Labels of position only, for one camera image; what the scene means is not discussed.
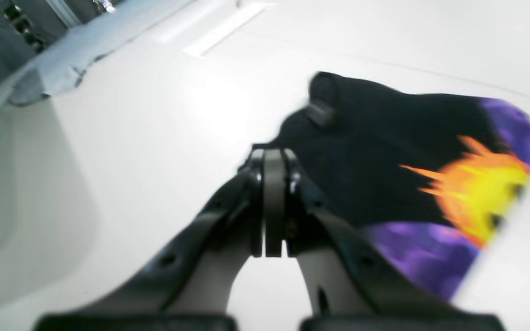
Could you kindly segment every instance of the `purple graphic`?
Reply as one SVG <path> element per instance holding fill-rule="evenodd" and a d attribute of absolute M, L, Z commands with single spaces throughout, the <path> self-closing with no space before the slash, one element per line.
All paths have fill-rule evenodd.
<path fill-rule="evenodd" d="M 366 228 L 364 235 L 415 285 L 450 301 L 479 253 L 455 231 L 431 223 L 388 222 Z"/>
<path fill-rule="evenodd" d="M 530 166 L 530 116 L 499 99 L 483 98 L 482 107 L 519 160 Z"/>

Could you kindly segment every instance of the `flame graphic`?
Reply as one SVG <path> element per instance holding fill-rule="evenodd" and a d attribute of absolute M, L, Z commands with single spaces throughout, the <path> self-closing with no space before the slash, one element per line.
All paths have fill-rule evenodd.
<path fill-rule="evenodd" d="M 431 188 L 419 190 L 434 195 L 444 218 L 474 245 L 483 247 L 495 233 L 494 218 L 507 212 L 517 187 L 530 182 L 530 166 L 513 154 L 492 153 L 471 137 L 459 140 L 471 152 L 439 172 L 400 167 L 433 179 Z"/>

